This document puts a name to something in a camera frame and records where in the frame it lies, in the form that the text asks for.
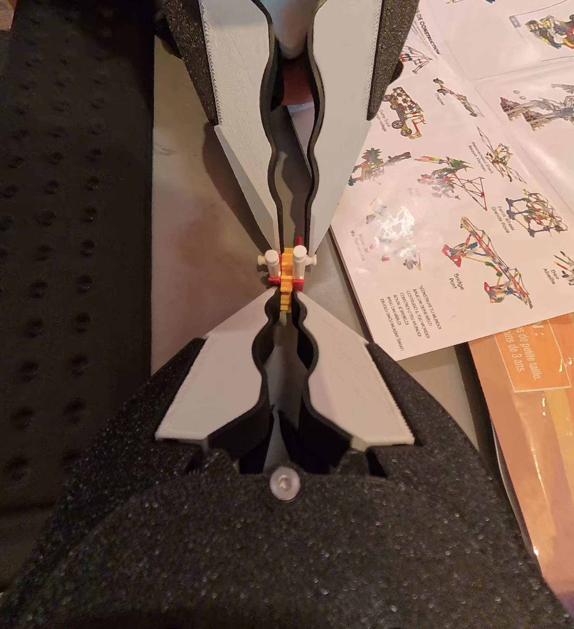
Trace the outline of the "white printed instruction booklet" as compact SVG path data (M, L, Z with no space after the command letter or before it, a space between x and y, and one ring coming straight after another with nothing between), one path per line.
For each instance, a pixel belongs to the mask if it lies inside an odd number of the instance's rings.
M421 1L332 223L395 360L574 312L574 1Z

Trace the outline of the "orange printed toy box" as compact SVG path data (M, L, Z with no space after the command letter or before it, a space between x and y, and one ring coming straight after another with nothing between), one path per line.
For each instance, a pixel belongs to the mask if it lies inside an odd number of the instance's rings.
M574 619L574 313L469 347L527 545Z

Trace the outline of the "person's left hand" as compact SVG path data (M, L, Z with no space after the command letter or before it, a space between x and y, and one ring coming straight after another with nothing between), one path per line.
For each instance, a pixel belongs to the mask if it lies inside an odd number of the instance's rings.
M305 106L313 102L309 82L309 59L302 51L296 57L283 59L283 106Z

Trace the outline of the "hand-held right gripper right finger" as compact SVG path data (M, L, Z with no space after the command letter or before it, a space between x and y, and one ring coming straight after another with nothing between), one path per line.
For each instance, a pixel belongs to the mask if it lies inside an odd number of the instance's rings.
M298 356L307 372L299 430L314 451L413 445L415 437L368 343L310 297L295 294Z

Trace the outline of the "red yellow connector assembly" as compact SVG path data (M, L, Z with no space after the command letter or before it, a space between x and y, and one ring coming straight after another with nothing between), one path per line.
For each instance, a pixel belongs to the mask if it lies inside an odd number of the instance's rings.
M291 311L293 293L293 248L285 248L281 255L280 311Z

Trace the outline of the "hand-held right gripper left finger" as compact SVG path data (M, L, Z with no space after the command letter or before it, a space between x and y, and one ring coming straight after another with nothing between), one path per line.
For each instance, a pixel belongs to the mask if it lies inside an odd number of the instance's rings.
M156 431L158 440L205 441L257 403L262 375L252 344L269 322L266 305L275 292L268 289L205 335Z

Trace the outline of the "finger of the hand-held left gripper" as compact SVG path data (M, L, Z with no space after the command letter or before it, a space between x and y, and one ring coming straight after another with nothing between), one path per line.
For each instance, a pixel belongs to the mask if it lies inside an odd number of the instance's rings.
M315 120L308 146L312 189L306 242L317 250L361 152L368 119L381 1L320 1L307 54L314 81Z
M269 116L277 74L273 22L259 1L200 1L215 134L269 246L283 248Z

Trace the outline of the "black dotted mat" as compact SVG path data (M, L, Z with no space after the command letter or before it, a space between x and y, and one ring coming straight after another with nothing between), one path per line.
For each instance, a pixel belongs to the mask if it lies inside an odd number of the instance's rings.
M20 1L0 80L0 591L149 375L149 1Z

